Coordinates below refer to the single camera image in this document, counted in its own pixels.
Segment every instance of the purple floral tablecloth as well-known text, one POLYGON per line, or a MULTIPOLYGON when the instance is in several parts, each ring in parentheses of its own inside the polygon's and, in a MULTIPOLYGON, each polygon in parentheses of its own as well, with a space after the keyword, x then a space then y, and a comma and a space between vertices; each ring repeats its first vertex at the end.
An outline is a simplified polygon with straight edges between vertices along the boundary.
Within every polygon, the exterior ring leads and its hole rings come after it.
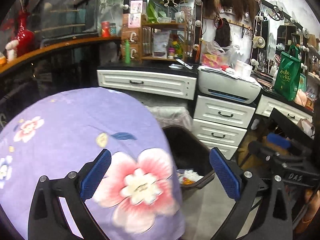
MULTIPOLYGON (((136 99, 89 88, 25 109, 0 133, 0 204, 25 238, 38 179, 79 171, 106 148, 111 166, 85 203, 111 239, 176 240, 184 232, 180 185, 164 133, 136 99)), ((80 233, 61 204, 72 231, 80 233)))

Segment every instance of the purple fabric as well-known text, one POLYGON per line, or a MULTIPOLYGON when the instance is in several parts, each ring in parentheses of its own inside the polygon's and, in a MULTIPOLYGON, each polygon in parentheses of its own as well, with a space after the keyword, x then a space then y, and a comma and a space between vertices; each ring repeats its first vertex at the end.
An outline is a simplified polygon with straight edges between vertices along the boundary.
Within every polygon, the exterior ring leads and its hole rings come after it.
MULTIPOLYGON (((112 154, 122 151, 137 160, 138 155, 149 148, 158 147, 171 153, 162 129, 140 102, 124 93, 104 88, 72 90, 44 98, 5 126, 0 134, 0 158, 3 158, 2 164, 6 164, 6 172, 0 177, 3 186, 0 203, 25 239, 28 239, 31 200, 40 176, 58 179, 70 171, 79 171, 102 150, 96 142, 102 132, 109 135, 126 132, 136 138, 117 140, 109 136, 105 148, 112 154), (17 135, 21 125, 35 117, 40 117, 35 122, 35 127, 39 126, 34 130, 35 134, 31 138, 19 137, 22 135, 17 135)), ((173 184, 172 195, 181 205, 180 185, 175 172, 169 179, 173 184)), ((128 234, 111 222, 115 207, 103 208, 93 199, 85 203, 111 240, 176 240, 184 233, 180 210, 173 216, 157 215, 154 225, 142 234, 128 234)), ((65 202, 62 206, 64 211, 68 210, 65 202)), ((65 214, 72 231, 79 235, 71 215, 65 214)))

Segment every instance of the blue gripper pad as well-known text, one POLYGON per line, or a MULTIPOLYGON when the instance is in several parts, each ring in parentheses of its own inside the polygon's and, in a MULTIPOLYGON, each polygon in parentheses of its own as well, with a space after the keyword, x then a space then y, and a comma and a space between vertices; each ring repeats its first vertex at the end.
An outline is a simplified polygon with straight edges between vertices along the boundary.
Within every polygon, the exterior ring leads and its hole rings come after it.
POLYGON ((110 164, 111 153, 106 150, 81 182, 80 198, 82 201, 92 198, 110 164))
POLYGON ((217 150, 213 148, 209 160, 228 197, 238 201, 240 199, 240 183, 225 162, 225 157, 220 156, 217 150))
POLYGON ((291 147, 291 142, 286 140, 286 138, 281 137, 278 134, 269 133, 267 135, 267 141, 275 145, 278 145, 283 149, 288 149, 289 147, 291 147))

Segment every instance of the white drawer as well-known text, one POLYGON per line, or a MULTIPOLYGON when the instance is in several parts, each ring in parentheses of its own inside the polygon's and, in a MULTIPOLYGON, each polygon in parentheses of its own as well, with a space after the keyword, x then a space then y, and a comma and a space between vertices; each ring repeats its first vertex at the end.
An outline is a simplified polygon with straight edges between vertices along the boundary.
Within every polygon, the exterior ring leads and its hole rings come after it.
POLYGON ((131 70, 97 70, 101 87, 193 100, 196 78, 131 70))
POLYGON ((198 96, 194 118, 247 128, 255 108, 198 96))
POLYGON ((204 145, 206 145, 209 149, 212 149, 213 147, 217 147, 222 154, 225 156, 227 160, 230 160, 231 157, 235 154, 236 150, 238 149, 237 146, 230 146, 225 145, 221 143, 214 143, 214 142, 208 142, 200 140, 204 145))
POLYGON ((282 114, 288 117, 289 120, 291 120, 295 124, 297 124, 301 118, 303 119, 306 118, 310 122, 312 122, 311 115, 306 114, 305 112, 302 112, 301 110, 298 110, 293 106, 289 106, 283 102, 280 102, 273 98, 266 97, 264 95, 261 95, 256 114, 269 117, 273 108, 280 111, 282 114))
POLYGON ((193 119, 192 133, 199 140, 238 146, 246 132, 238 127, 193 119))

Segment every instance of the silver screw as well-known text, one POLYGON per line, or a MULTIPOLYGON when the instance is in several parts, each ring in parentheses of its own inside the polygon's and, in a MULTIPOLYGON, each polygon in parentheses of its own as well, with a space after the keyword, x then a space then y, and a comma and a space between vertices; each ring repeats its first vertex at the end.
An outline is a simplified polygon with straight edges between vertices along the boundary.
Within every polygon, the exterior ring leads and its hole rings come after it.
POLYGON ((47 176, 41 176, 39 180, 40 180, 41 182, 44 182, 46 179, 47 179, 47 176))
POLYGON ((72 172, 70 172, 70 173, 68 174, 68 177, 69 177, 70 179, 73 179, 76 175, 77 175, 77 173, 74 172, 74 171, 72 171, 72 172))
POLYGON ((280 182, 280 181, 281 181, 281 177, 280 177, 279 175, 276 175, 276 176, 275 176, 275 180, 278 181, 278 182, 280 182))
POLYGON ((252 173, 250 171, 245 171, 244 172, 244 176, 247 178, 251 178, 252 177, 252 173))

